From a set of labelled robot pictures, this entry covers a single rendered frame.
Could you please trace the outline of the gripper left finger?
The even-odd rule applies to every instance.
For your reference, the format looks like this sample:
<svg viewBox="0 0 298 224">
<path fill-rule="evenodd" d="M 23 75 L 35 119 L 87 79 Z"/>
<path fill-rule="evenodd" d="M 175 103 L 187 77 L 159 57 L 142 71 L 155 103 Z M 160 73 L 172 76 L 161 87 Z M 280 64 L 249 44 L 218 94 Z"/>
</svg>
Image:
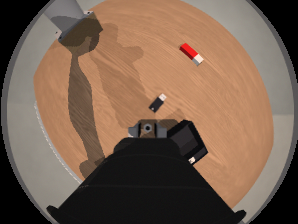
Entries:
<svg viewBox="0 0 298 224">
<path fill-rule="evenodd" d="M 128 128 L 128 137 L 137 138 L 141 134 L 141 123 L 135 124 L 133 127 Z"/>
</svg>

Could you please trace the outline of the black three-compartment bin rack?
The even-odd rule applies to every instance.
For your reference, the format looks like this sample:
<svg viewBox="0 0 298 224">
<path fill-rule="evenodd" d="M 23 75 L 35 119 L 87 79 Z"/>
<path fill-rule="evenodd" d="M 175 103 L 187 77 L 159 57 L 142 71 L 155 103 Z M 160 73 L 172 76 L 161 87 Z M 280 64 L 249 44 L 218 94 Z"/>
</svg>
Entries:
<svg viewBox="0 0 298 224">
<path fill-rule="evenodd" d="M 167 131 L 167 138 L 175 141 L 180 147 L 181 155 L 189 160 L 192 165 L 208 154 L 206 146 L 192 121 L 183 119 Z"/>
</svg>

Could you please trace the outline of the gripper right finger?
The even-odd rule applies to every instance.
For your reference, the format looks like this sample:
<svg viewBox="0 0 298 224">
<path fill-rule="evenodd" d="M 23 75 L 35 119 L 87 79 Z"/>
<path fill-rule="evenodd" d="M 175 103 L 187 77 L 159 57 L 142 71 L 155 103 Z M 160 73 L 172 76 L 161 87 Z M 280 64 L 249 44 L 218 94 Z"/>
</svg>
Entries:
<svg viewBox="0 0 298 224">
<path fill-rule="evenodd" d="M 159 123 L 154 123 L 155 124 L 155 137 L 157 138 L 167 138 L 167 128 L 166 127 L 161 127 Z"/>
</svg>

